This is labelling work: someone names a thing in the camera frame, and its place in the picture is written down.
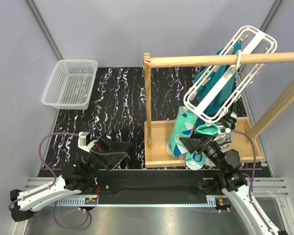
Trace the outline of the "mint green sock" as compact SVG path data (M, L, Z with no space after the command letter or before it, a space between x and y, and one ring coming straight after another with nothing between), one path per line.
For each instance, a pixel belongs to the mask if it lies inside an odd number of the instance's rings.
M205 138L206 136L213 136L219 131L219 128L216 124L210 125L200 125L198 126L191 138ZM194 153L187 153L185 157L186 166L191 170L200 170L204 167L204 165L208 167L216 166L204 153L198 153L195 151Z
M174 158L188 152L180 137L189 138L197 121L197 115L180 106L173 126L172 133L166 143L167 152Z

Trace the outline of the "white plastic clip hanger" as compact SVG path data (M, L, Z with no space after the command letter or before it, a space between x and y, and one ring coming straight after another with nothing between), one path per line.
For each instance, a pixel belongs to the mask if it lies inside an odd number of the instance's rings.
M262 42L268 45L265 53L274 53L276 51L277 41L272 36L253 26L246 25L238 29L218 55L241 56L242 54L251 54ZM193 82L193 86L184 95L184 106L208 125L218 122L264 66L264 64L254 65L247 76L236 86L235 90L232 87L236 74L242 66L239 62L234 65L207 66L202 75ZM213 101L224 87L226 91L223 91L221 96L227 97L227 100L217 111L216 108L213 108Z

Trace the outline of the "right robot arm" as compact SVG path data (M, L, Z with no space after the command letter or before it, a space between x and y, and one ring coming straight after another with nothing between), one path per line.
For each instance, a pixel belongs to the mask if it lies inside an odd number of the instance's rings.
M255 199L251 191L253 181L247 181L240 171L238 151L230 149L222 152L212 136L201 139L186 137L179 139L190 153L205 154L220 169L214 176L213 190L229 199L250 235L287 234L272 222Z

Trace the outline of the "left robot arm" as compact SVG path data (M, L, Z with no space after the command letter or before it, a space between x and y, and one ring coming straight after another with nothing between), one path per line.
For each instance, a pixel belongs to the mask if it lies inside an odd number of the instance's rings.
M90 134L80 134L78 148L89 153L86 163L72 162L64 166L61 175L32 190L10 191L9 210L15 222L28 220L45 206L77 194L98 194L97 173L101 169L112 171L128 155L129 141L113 141L101 137L92 141Z

